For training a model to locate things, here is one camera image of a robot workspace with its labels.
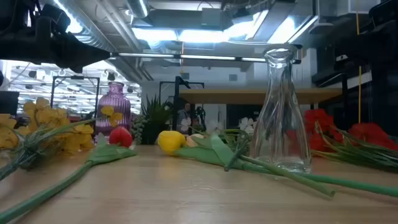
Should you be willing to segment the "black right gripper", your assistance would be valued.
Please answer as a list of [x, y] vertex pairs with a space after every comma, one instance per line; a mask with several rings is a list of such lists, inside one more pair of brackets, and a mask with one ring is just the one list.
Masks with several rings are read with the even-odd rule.
[[335, 55], [345, 55], [356, 64], [388, 64], [398, 61], [398, 21], [392, 20], [369, 32], [344, 38]]

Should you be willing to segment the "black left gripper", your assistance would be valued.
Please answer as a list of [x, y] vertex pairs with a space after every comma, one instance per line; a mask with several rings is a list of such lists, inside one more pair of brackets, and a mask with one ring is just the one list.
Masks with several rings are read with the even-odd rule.
[[34, 64], [54, 63], [81, 72], [83, 67], [110, 58], [111, 53], [81, 42], [70, 32], [39, 40], [34, 35], [0, 34], [0, 59]]

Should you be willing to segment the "purple ribbed glass vase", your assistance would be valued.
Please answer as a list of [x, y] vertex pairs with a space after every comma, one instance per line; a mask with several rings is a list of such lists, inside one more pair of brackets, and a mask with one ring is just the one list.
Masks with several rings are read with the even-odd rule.
[[[109, 82], [108, 87], [107, 94], [99, 99], [96, 113], [98, 120], [95, 123], [95, 134], [103, 133], [105, 136], [109, 136], [116, 127], [124, 127], [127, 130], [131, 127], [131, 103], [123, 93], [124, 84]], [[104, 106], [111, 106], [114, 113], [121, 114], [121, 119], [115, 122], [115, 126], [111, 125], [107, 116], [101, 111]]]

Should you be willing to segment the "yellow artificial flower bunch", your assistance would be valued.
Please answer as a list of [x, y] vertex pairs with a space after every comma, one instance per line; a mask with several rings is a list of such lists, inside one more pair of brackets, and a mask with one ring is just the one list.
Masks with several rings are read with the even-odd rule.
[[27, 126], [16, 127], [10, 114], [0, 114], [0, 154], [11, 158], [0, 168], [0, 181], [18, 169], [30, 170], [45, 160], [94, 149], [96, 118], [70, 122], [65, 109], [53, 109], [45, 98], [29, 101], [23, 106], [29, 117]]

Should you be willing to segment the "red artificial tulip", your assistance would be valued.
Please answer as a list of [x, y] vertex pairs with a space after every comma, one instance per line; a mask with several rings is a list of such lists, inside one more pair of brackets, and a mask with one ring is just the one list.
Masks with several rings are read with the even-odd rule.
[[7, 224], [13, 219], [38, 207], [51, 197], [65, 190], [71, 184], [74, 184], [82, 178], [90, 168], [100, 164], [135, 156], [136, 153], [130, 149], [132, 144], [133, 137], [126, 128], [115, 128], [111, 131], [108, 138], [99, 133], [97, 145], [79, 169], [70, 174], [67, 178], [61, 180], [59, 183], [0, 213], [0, 224]]

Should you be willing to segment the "red artificial flower bunch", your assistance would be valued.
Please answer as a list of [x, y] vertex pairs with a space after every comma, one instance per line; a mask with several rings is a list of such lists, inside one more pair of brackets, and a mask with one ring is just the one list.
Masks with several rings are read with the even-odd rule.
[[323, 109], [304, 112], [313, 156], [398, 174], [398, 142], [376, 123], [356, 123], [344, 131]]

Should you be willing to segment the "yellow artificial tulip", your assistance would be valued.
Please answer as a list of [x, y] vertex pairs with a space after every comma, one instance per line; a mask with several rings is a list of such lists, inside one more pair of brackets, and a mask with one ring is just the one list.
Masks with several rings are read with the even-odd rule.
[[[207, 148], [201, 146], [195, 147], [183, 147], [186, 143], [186, 137], [177, 131], [162, 131], [157, 139], [157, 143], [160, 149], [170, 156], [178, 156], [187, 159], [193, 159], [207, 164], [213, 164], [221, 166], [221, 162], [218, 160], [215, 153]], [[380, 195], [388, 195], [391, 197], [398, 198], [398, 187], [385, 187], [375, 184], [367, 184], [363, 182], [357, 182], [353, 180], [336, 179], [324, 175], [313, 175], [306, 173], [296, 173], [302, 174], [304, 177], [314, 180], [319, 184], [332, 184], [339, 185], [342, 187], [347, 187], [350, 189], [362, 190], [367, 192], [372, 192]]]

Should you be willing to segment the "clear glass vase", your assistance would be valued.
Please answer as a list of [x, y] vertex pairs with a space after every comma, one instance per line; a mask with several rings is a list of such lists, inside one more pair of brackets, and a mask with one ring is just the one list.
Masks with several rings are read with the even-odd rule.
[[298, 47], [270, 44], [264, 51], [267, 90], [249, 156], [292, 171], [309, 173], [312, 156], [292, 79]]

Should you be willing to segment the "wooden shelf with black legs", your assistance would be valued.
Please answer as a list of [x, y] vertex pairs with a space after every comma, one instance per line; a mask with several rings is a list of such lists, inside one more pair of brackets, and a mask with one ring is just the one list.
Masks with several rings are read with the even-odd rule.
[[[181, 97], [191, 104], [232, 104], [232, 105], [262, 105], [266, 98], [265, 90], [237, 90], [237, 89], [196, 89], [192, 90], [190, 84], [205, 86], [204, 83], [186, 82], [180, 77], [175, 77], [174, 100]], [[341, 88], [304, 88], [295, 91], [297, 101], [301, 105], [311, 105], [330, 100], [336, 96], [347, 94], [346, 81]]]

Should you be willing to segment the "potted green succulent plant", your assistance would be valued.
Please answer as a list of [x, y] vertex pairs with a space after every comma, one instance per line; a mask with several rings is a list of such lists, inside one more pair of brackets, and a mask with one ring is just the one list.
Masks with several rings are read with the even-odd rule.
[[174, 104], [161, 102], [157, 96], [142, 105], [142, 113], [132, 121], [131, 134], [135, 144], [153, 145], [158, 135], [169, 129]]

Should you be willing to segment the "black monitor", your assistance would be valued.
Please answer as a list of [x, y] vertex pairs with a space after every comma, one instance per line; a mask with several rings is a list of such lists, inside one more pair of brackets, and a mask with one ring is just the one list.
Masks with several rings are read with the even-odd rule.
[[0, 114], [17, 114], [18, 91], [0, 91]]

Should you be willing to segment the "person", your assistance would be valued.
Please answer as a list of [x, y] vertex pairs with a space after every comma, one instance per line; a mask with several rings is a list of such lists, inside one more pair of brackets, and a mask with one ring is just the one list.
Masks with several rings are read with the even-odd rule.
[[189, 126], [192, 124], [190, 108], [190, 103], [185, 103], [183, 109], [177, 113], [177, 131], [184, 135], [188, 134]]

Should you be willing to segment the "long LED light bar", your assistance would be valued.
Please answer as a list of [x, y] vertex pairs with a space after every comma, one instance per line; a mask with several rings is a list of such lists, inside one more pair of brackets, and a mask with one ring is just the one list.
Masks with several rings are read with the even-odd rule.
[[220, 60], [234, 62], [258, 62], [266, 63], [264, 58], [256, 57], [231, 57], [217, 55], [189, 55], [189, 54], [147, 54], [147, 53], [117, 53], [111, 52], [111, 58], [134, 57], [134, 58], [162, 58], [162, 59], [194, 59], [194, 60]]

